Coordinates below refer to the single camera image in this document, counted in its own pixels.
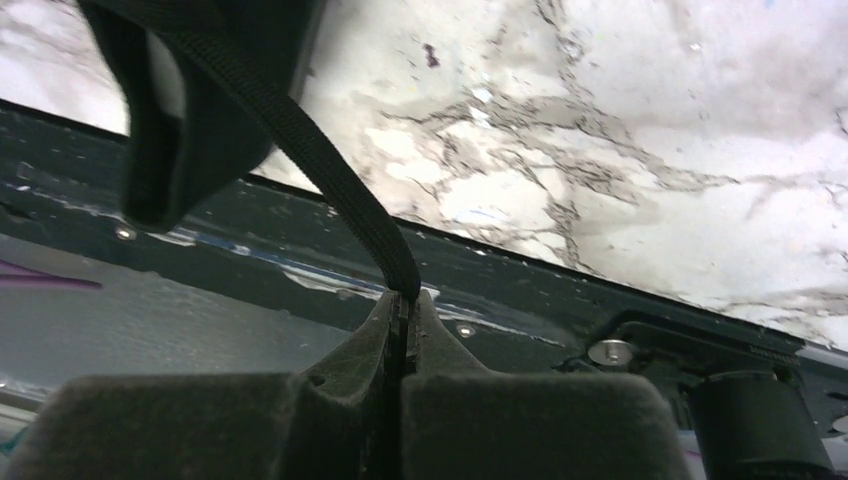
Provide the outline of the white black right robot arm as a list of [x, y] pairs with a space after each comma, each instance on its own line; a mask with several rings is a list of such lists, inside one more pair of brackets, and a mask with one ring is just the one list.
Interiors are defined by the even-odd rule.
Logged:
[[833, 479], [795, 358], [626, 311], [546, 373], [478, 360], [384, 294], [291, 387], [283, 479]]

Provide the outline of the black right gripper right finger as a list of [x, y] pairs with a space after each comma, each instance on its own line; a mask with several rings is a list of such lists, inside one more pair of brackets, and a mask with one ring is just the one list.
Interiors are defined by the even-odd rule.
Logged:
[[494, 384], [494, 373], [444, 325], [427, 291], [420, 292], [409, 327], [413, 370], [401, 382], [403, 398], [458, 398]]

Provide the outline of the black canvas sneaker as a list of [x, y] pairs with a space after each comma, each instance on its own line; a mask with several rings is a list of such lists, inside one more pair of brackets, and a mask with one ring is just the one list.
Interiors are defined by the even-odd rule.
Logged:
[[257, 168], [271, 137], [163, 34], [209, 28], [231, 39], [299, 99], [322, 1], [83, 1], [80, 11], [129, 113], [118, 192], [133, 226], [173, 229], [194, 207]]

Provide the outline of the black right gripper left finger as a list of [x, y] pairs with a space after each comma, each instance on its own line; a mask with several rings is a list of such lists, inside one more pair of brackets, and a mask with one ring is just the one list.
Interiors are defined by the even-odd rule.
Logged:
[[365, 322], [289, 382], [282, 479], [397, 479], [406, 303], [388, 291]]

